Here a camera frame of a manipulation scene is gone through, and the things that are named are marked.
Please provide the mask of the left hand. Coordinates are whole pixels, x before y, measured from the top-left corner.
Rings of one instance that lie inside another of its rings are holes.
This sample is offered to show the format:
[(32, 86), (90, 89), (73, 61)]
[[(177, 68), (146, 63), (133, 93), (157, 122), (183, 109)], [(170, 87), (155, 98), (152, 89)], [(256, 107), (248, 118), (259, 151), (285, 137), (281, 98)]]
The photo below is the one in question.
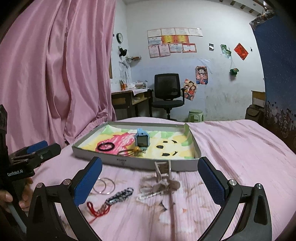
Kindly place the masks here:
[(33, 190), (31, 189), (31, 185), (33, 184), (32, 178), (25, 178), (24, 179), (25, 186), (22, 188), (22, 193), (20, 194), (17, 190), (12, 190), (13, 194), (8, 192), (7, 190), (1, 190), (1, 207), (7, 211), (9, 210), (9, 204), (11, 204), (15, 197), (18, 201), (19, 207), (22, 211), (27, 212), (30, 209), (30, 204), (33, 196)]

